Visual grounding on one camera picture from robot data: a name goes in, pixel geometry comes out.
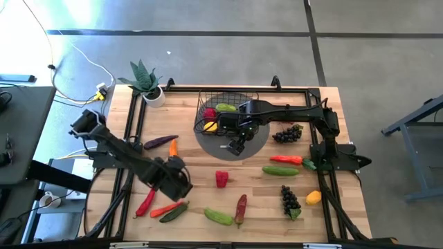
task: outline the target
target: concrete floor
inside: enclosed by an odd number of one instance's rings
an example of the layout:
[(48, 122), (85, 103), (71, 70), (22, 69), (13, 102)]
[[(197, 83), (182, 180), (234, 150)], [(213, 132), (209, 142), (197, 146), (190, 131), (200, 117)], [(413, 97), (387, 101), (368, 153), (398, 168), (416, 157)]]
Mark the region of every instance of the concrete floor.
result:
[[(307, 32), (302, 0), (27, 1), (45, 29), (217, 30)], [(443, 33), (439, 0), (311, 0), (317, 32)], [(31, 73), (49, 85), (50, 50), (32, 15), (20, 1), (0, 14), (1, 68)], [(144, 60), (177, 84), (268, 85), (278, 75), (286, 86), (318, 86), (308, 37), (50, 36), (56, 84), (72, 98), (87, 99), (109, 76), (72, 49), (67, 39), (116, 77), (131, 77), (129, 61)], [(443, 199), (407, 204), (417, 191), (400, 134), (380, 130), (443, 92), (441, 39), (318, 39), (328, 86), (337, 86), (350, 137), (373, 160), (361, 171), (363, 194), (374, 237), (441, 248)], [(100, 103), (87, 106), (99, 109)], [(81, 149), (69, 125), (81, 109), (54, 103), (35, 158), (47, 161)], [(437, 117), (443, 120), (443, 112)], [(75, 217), (42, 217), (37, 237), (75, 236), (66, 224)]]

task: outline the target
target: yellow bell pepper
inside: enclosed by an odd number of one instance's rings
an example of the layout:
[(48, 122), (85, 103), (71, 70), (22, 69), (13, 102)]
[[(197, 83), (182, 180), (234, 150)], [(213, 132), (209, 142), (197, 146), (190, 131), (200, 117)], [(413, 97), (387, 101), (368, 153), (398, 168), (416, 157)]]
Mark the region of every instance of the yellow bell pepper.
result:
[(217, 123), (216, 122), (208, 122), (205, 124), (203, 130), (208, 132), (216, 132), (217, 131)]
[(306, 196), (306, 204), (307, 205), (314, 205), (317, 204), (319, 201), (321, 201), (321, 192), (314, 190), (310, 194)]

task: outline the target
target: black grape cluster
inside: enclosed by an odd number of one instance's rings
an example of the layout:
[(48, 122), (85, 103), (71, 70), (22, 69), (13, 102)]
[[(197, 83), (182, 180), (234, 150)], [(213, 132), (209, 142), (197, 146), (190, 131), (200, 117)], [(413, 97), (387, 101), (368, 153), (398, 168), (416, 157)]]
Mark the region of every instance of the black grape cluster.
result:
[(290, 187), (282, 185), (284, 213), (290, 214), (291, 209), (299, 209), (302, 206), (297, 201), (296, 195), (291, 191)]
[(275, 135), (272, 135), (272, 138), (279, 143), (297, 142), (297, 139), (300, 139), (301, 137), (302, 130), (297, 125), (286, 129), (286, 131), (277, 132)]

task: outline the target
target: wooden tabletop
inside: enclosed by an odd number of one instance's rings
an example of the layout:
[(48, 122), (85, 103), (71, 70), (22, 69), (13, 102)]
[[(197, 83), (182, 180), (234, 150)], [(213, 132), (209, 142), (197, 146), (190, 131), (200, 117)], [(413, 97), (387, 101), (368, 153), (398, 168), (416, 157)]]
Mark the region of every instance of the wooden tabletop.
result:
[[(349, 142), (343, 108), (336, 87), (320, 87), (322, 98), (329, 98), (328, 106), (338, 114), (340, 135), (338, 143)], [(114, 91), (107, 126), (111, 132), (122, 138), (125, 130), (132, 90), (118, 85)], [(147, 107), (142, 132), (142, 142), (176, 134), (179, 156), (185, 161), (194, 188), (186, 200), (189, 209), (176, 220), (159, 223), (149, 215), (132, 219), (135, 211), (145, 199), (149, 188), (137, 178), (134, 179), (129, 203), (125, 240), (143, 241), (249, 241), (249, 242), (308, 242), (327, 241), (323, 209), (321, 203), (306, 205), (305, 197), (313, 190), (318, 190), (318, 179), (314, 172), (298, 167), (300, 174), (295, 177), (270, 176), (262, 173), (262, 166), (279, 165), (269, 161), (274, 155), (300, 155), (309, 157), (311, 136), (309, 125), (304, 126), (302, 138), (295, 144), (277, 144), (271, 135), (290, 124), (271, 123), (271, 132), (266, 145), (256, 155), (240, 161), (224, 161), (208, 155), (197, 142), (192, 131), (197, 109), (198, 93), (166, 93), (166, 103), (157, 109)], [(261, 100), (272, 104), (291, 104), (305, 106), (305, 97), (297, 93), (260, 93)], [(136, 115), (132, 125), (135, 134), (138, 120), (138, 99)], [(144, 156), (168, 157), (169, 144), (144, 151)], [(215, 171), (229, 172), (226, 188), (217, 189)], [(89, 197), (88, 225), (92, 229), (103, 212), (107, 209), (114, 185), (116, 170), (106, 169), (96, 180)], [(363, 202), (363, 195), (356, 176), (349, 172), (337, 172), (338, 188), (343, 209), (359, 230), (371, 237), (368, 218)], [(282, 210), (280, 186), (290, 186), (302, 206), (302, 213), (291, 221)], [(204, 208), (225, 212), (235, 216), (239, 197), (247, 194), (248, 205), (244, 224), (240, 229), (236, 225), (219, 225), (204, 216)], [(171, 204), (171, 200), (157, 192), (151, 210)], [(334, 209), (331, 207), (334, 231), (338, 235), (338, 226)], [(120, 208), (114, 219), (115, 233), (120, 216)]]

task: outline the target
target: black floor line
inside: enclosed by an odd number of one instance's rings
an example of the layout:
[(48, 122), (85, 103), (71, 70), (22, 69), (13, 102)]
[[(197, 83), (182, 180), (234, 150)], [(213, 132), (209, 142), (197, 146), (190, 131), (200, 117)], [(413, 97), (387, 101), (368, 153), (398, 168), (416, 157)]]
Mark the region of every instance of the black floor line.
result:
[(311, 37), (312, 53), (314, 55), (314, 63), (316, 65), (318, 85), (326, 86), (325, 72), (323, 70), (323, 64), (321, 63), (320, 48), (318, 47), (317, 36), (315, 36), (316, 27), (314, 25), (314, 18), (312, 17), (311, 6), (309, 4), (309, 0), (304, 0), (303, 2), (305, 3), (307, 26), (309, 28)]
[(441, 39), (441, 33), (315, 33), (320, 38)]
[(443, 33), (325, 33), (273, 31), (155, 31), (155, 30), (46, 30), (48, 35), (89, 36), (213, 36), (213, 37), (319, 37), (319, 38), (379, 38), (379, 39), (443, 39)]
[(151, 31), (151, 30), (47, 30), (48, 35), (200, 36), (200, 37), (309, 37), (309, 32), (271, 31)]

